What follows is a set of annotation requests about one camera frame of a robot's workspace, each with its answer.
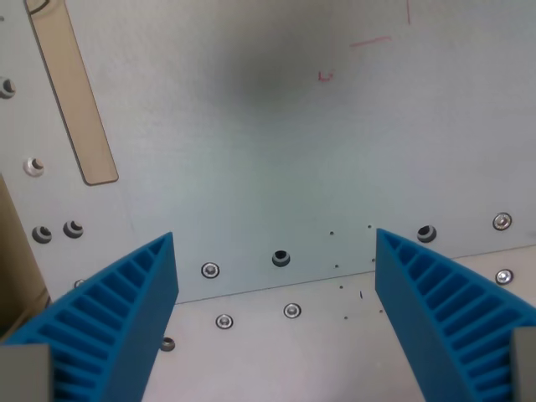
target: black hole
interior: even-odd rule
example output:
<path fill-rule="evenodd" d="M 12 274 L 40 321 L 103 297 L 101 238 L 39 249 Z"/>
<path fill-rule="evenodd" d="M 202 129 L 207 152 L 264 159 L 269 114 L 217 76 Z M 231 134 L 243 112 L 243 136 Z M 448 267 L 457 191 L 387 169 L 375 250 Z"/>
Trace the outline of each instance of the black hole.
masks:
<path fill-rule="evenodd" d="M 430 233 L 430 226 L 423 226 L 422 228 L 419 229 L 417 233 L 421 236 L 426 236 L 427 234 Z"/>
<path fill-rule="evenodd" d="M 37 170 L 41 170 L 43 167 L 39 165 L 39 162 L 37 162 L 37 159 L 32 159 L 32 166 L 36 168 Z"/>
<path fill-rule="evenodd" d="M 6 92 L 13 92 L 13 85 L 11 83 L 11 80 L 5 80 L 3 82 L 3 89 L 6 91 Z"/>
<path fill-rule="evenodd" d="M 283 250 L 276 251 L 276 258 L 279 260 L 284 260 L 286 258 L 286 251 L 283 251 Z"/>

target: tan strip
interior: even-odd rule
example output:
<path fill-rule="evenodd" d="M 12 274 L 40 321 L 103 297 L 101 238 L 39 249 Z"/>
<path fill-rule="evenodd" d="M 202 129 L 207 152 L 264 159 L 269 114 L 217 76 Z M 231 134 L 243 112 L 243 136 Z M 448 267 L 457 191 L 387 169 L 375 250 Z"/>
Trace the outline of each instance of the tan strip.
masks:
<path fill-rule="evenodd" d="M 42 1 L 28 0 L 28 9 L 34 10 Z M 64 0 L 50 0 L 32 20 L 84 181 L 89 185 L 115 182 L 116 165 Z"/>

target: small hole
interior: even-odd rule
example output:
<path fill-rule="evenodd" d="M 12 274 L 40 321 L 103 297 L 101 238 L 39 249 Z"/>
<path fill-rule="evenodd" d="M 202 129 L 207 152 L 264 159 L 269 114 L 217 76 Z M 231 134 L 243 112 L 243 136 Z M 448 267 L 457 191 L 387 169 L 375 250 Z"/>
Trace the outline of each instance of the small hole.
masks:
<path fill-rule="evenodd" d="M 37 159 L 32 159 L 32 166 L 36 168 L 37 170 L 41 170 L 43 168 L 43 165 L 39 162 Z"/>
<path fill-rule="evenodd" d="M 437 236 L 437 230 L 434 226 L 428 224 L 417 230 L 417 239 L 421 243 L 430 243 Z"/>

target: countersunk screw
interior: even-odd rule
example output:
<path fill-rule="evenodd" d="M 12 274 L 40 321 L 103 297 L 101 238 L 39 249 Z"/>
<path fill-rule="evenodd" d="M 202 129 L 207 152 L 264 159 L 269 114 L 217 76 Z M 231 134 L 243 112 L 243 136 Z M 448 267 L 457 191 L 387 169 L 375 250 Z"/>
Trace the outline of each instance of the countersunk screw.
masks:
<path fill-rule="evenodd" d="M 219 266 L 213 262 L 207 262 L 201 267 L 201 275 L 205 278 L 214 279 L 219 275 Z"/>
<path fill-rule="evenodd" d="M 283 314 L 285 314 L 285 317 L 290 319 L 298 318 L 300 314 L 302 314 L 302 308 L 299 304 L 289 303 L 283 309 Z"/>
<path fill-rule="evenodd" d="M 495 275 L 495 282 L 501 286 L 507 285 L 512 280 L 513 280 L 513 272 L 511 272 L 510 270 L 500 270 Z"/>
<path fill-rule="evenodd" d="M 233 326 L 233 318 L 229 314 L 222 314 L 216 318 L 216 327 L 229 329 Z"/>
<path fill-rule="evenodd" d="M 493 219 L 493 228 L 495 230 L 506 230 L 512 225 L 512 215 L 501 212 Z"/>

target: hole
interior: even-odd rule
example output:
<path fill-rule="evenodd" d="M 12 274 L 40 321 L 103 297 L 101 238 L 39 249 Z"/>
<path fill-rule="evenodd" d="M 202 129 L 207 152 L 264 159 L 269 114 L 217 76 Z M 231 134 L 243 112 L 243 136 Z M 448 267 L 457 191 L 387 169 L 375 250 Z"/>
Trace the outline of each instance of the hole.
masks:
<path fill-rule="evenodd" d="M 284 250 L 278 250 L 271 257 L 271 262 L 275 266 L 286 266 L 289 262 L 291 262 L 291 256 Z"/>
<path fill-rule="evenodd" d="M 13 82 L 11 80 L 5 80 L 3 82 L 3 89 L 6 91 L 6 92 L 14 92 L 15 89 L 14 89 L 14 85 L 13 85 Z"/>
<path fill-rule="evenodd" d="M 421 243 L 430 243 L 437 236 L 437 230 L 434 226 L 428 224 L 417 230 L 417 240 Z"/>
<path fill-rule="evenodd" d="M 44 167 L 43 164 L 36 158 L 32 159 L 32 166 L 37 170 L 41 170 Z"/>

